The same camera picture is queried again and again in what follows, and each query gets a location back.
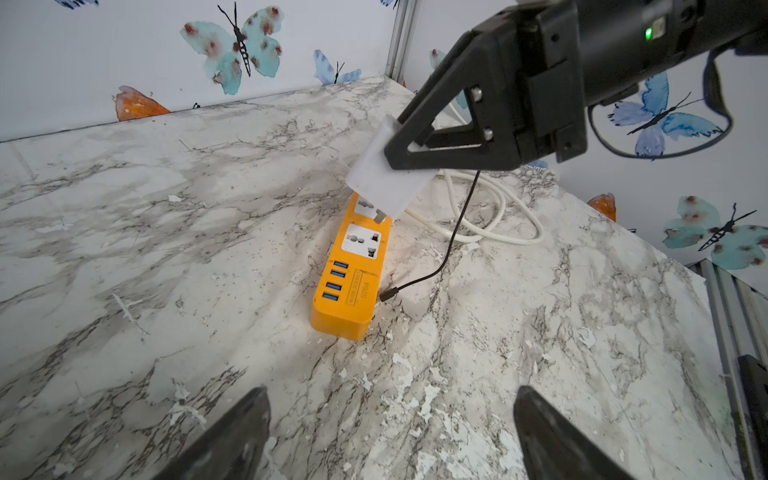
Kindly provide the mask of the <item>orange power strip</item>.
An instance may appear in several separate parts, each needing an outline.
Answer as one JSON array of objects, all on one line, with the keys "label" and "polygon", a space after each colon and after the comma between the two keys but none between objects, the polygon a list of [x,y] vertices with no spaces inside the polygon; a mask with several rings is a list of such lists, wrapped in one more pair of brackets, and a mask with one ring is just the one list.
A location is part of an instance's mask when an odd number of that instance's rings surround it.
[{"label": "orange power strip", "polygon": [[311,326],[358,341],[374,318],[392,220],[353,194],[313,297]]}]

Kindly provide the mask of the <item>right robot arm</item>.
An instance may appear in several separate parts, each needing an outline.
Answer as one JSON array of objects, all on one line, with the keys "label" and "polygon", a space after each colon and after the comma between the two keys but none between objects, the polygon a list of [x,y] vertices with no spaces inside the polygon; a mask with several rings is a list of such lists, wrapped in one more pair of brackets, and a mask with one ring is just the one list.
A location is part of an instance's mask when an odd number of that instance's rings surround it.
[{"label": "right robot arm", "polygon": [[507,171],[587,150],[586,113],[702,53],[767,50],[763,1],[529,1],[464,33],[400,114],[396,170]]}]

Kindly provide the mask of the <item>white usb charger adapter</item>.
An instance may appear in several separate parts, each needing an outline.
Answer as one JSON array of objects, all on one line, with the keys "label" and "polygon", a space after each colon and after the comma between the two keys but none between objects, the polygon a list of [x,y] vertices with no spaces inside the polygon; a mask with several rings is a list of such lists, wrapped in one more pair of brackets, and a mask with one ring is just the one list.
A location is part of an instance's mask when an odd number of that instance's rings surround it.
[{"label": "white usb charger adapter", "polygon": [[385,115],[381,126],[346,176],[346,185],[374,209],[396,220],[437,175],[437,169],[394,170],[384,154],[402,125]]}]

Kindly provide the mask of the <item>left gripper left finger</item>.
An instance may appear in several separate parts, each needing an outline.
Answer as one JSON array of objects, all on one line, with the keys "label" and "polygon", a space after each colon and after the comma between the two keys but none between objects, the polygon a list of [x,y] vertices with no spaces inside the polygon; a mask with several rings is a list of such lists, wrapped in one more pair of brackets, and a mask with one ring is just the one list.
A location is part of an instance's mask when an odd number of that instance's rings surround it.
[{"label": "left gripper left finger", "polygon": [[253,479],[269,439],[267,388],[253,388],[155,477],[160,480]]}]

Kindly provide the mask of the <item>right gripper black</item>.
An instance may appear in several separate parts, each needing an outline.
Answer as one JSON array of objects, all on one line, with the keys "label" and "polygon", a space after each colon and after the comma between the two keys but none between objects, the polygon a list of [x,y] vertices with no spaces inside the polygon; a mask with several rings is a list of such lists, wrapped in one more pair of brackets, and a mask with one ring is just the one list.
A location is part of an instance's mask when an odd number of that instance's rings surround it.
[{"label": "right gripper black", "polygon": [[720,128],[669,100],[668,69],[707,53],[702,102],[720,110],[717,1],[522,1],[464,33],[398,117],[395,170],[510,171],[585,152],[594,109],[636,136],[633,159],[669,159],[667,139],[714,146]]}]

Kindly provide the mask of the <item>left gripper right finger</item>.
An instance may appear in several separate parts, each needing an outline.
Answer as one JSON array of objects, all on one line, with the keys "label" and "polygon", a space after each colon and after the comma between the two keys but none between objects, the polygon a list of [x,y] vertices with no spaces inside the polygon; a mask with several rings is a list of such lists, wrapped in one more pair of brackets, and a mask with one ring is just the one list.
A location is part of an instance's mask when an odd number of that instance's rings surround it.
[{"label": "left gripper right finger", "polygon": [[518,389],[513,414],[530,479],[632,479],[533,387]]}]

